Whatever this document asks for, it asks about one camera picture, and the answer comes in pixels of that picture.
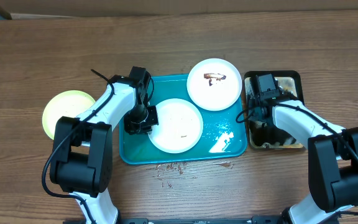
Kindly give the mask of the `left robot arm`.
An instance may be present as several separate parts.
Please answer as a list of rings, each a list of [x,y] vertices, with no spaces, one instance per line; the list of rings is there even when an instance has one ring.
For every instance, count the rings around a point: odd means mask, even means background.
[[[56,123],[42,187],[52,197],[75,199],[85,223],[121,222],[108,192],[112,132],[121,121],[130,135],[149,134],[158,125],[157,109],[149,105],[153,82],[145,68],[132,67],[126,77],[107,79],[106,91],[85,112],[74,118],[62,116]]]

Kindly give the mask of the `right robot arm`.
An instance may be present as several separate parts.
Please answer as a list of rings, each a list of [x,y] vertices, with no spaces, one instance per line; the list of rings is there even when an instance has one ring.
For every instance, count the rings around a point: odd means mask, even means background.
[[[246,121],[254,147],[308,151],[309,194],[279,215],[252,223],[338,223],[358,216],[358,128],[346,129],[310,111],[297,72],[252,71],[244,77]]]

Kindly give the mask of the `yellow-green round plate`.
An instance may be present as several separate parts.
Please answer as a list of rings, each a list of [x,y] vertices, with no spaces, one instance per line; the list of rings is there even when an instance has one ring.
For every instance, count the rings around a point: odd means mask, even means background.
[[[54,96],[47,103],[42,115],[42,126],[46,135],[54,139],[56,123],[62,116],[75,118],[95,102],[91,95],[79,90],[68,90]]]

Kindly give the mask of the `white plate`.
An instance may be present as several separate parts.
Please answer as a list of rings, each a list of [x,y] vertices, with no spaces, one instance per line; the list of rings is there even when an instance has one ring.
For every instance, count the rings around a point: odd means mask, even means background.
[[[221,111],[238,100],[242,78],[232,63],[220,58],[209,58],[191,69],[186,89],[191,100],[200,108]]]
[[[179,154],[190,150],[201,139],[204,122],[194,104],[171,98],[158,103],[156,109],[158,125],[152,128],[149,139],[157,149]]]

